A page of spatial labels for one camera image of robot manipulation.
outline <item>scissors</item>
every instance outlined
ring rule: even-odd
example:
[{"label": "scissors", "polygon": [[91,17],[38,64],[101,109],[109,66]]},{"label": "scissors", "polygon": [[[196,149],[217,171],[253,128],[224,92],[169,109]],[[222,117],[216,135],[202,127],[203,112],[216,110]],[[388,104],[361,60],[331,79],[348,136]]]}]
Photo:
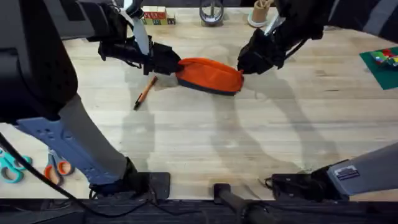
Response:
[{"label": "scissors", "polygon": [[[32,164],[32,159],[29,156],[22,156],[26,162]],[[17,160],[10,155],[8,152],[0,149],[0,171],[3,181],[6,183],[15,184],[18,183],[24,178],[24,173],[22,170],[26,170],[26,168],[20,165]]]},{"label": "scissors", "polygon": [[44,176],[51,180],[53,183],[62,185],[63,177],[70,175],[75,171],[68,161],[59,156],[57,152],[49,148],[49,161],[44,169]]}]

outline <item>pen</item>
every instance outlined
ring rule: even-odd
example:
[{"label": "pen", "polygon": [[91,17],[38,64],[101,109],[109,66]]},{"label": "pen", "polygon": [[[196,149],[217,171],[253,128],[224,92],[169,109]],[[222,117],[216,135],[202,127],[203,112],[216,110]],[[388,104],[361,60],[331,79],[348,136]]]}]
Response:
[{"label": "pen", "polygon": [[155,85],[156,81],[157,77],[153,77],[150,83],[148,83],[148,85],[145,87],[144,91],[138,96],[136,104],[134,105],[134,110],[138,110],[141,103],[144,102],[145,98],[147,97],[150,88],[152,88],[152,86]]}]

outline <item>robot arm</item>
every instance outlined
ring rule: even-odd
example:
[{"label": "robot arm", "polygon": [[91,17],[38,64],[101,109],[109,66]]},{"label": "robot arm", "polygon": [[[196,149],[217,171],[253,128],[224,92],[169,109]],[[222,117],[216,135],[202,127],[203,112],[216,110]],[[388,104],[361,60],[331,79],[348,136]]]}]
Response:
[{"label": "robot arm", "polygon": [[[133,6],[127,13],[134,20],[142,11]],[[169,74],[178,69],[179,57],[171,47],[152,43],[147,36],[149,52],[144,54],[136,38],[143,37],[137,33],[140,29],[134,27],[135,36],[127,39],[126,24],[126,18],[109,4],[13,0],[0,7],[0,32],[7,34],[0,36],[0,94],[5,96],[0,98],[0,122],[48,145],[86,176],[91,189],[105,195],[141,194],[148,189],[149,177],[138,173],[88,116],[77,94],[75,69],[58,33],[98,41],[104,59],[143,63],[145,72]],[[168,187],[170,175],[162,174],[157,179]]]},{"label": "robot arm", "polygon": [[[294,45],[321,39],[323,26],[367,32],[398,42],[398,1],[278,0],[279,16],[269,32],[257,29],[241,50],[238,69],[263,73],[283,67]],[[274,174],[266,180],[276,199],[348,200],[348,196],[398,188],[398,143],[351,160],[318,169],[311,174]]]},{"label": "robot arm", "polygon": [[294,53],[287,53],[293,46],[307,39],[321,39],[326,25],[398,42],[397,1],[278,0],[275,4],[284,22],[269,32],[254,31],[238,57],[238,69],[244,73],[261,74],[273,66],[282,68],[285,59]]}]

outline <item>teal scissors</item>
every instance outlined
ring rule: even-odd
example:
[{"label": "teal scissors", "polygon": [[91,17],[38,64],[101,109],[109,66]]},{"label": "teal scissors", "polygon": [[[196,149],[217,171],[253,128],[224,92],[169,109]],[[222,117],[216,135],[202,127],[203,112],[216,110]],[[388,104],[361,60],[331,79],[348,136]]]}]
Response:
[{"label": "teal scissors", "polygon": [[[29,156],[22,157],[29,164],[32,163],[32,159]],[[17,160],[8,152],[0,149],[0,178],[2,178],[3,181],[11,184],[20,182],[22,178],[24,178],[24,173],[22,173],[22,170],[26,170],[26,168],[20,165]],[[13,173],[13,176],[15,177],[9,177],[9,173]]]}]

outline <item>green mat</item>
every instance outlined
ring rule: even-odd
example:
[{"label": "green mat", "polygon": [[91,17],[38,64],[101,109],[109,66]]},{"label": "green mat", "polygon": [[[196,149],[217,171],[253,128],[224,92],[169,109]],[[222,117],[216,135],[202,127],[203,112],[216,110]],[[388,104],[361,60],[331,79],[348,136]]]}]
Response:
[{"label": "green mat", "polygon": [[[391,48],[391,53],[398,55],[398,47]],[[398,68],[382,67],[376,64],[370,52],[361,53],[359,56],[361,56],[383,90],[398,87]]]}]

